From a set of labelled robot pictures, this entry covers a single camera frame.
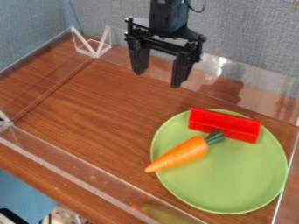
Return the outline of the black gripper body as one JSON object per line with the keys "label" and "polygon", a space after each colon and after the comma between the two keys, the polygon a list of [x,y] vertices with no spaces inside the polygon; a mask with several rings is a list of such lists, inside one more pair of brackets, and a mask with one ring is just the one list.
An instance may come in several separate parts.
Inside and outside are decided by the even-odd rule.
{"label": "black gripper body", "polygon": [[176,56],[188,53],[195,62],[201,60],[201,47],[207,38],[183,25],[172,33],[156,31],[149,28],[149,19],[127,17],[125,42],[131,53],[153,49]]}

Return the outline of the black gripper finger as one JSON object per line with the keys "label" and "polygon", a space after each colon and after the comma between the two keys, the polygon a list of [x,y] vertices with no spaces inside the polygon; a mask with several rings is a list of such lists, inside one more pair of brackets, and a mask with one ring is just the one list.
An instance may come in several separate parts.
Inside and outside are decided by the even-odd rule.
{"label": "black gripper finger", "polygon": [[177,88],[188,79],[192,66],[192,56],[188,53],[179,53],[175,61],[172,62],[172,88]]}
{"label": "black gripper finger", "polygon": [[140,40],[129,40],[127,43],[132,70],[140,75],[149,65],[151,49],[143,46]]}

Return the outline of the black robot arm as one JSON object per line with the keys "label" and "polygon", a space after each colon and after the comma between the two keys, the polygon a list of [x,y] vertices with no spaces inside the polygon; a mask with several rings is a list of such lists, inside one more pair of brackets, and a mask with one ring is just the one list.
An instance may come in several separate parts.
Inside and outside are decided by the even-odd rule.
{"label": "black robot arm", "polygon": [[171,87],[177,88],[189,77],[192,66],[201,60],[207,38],[188,26],[191,0],[151,0],[149,18],[128,17],[125,42],[131,67],[140,75],[149,65],[149,53],[156,50],[175,56]]}

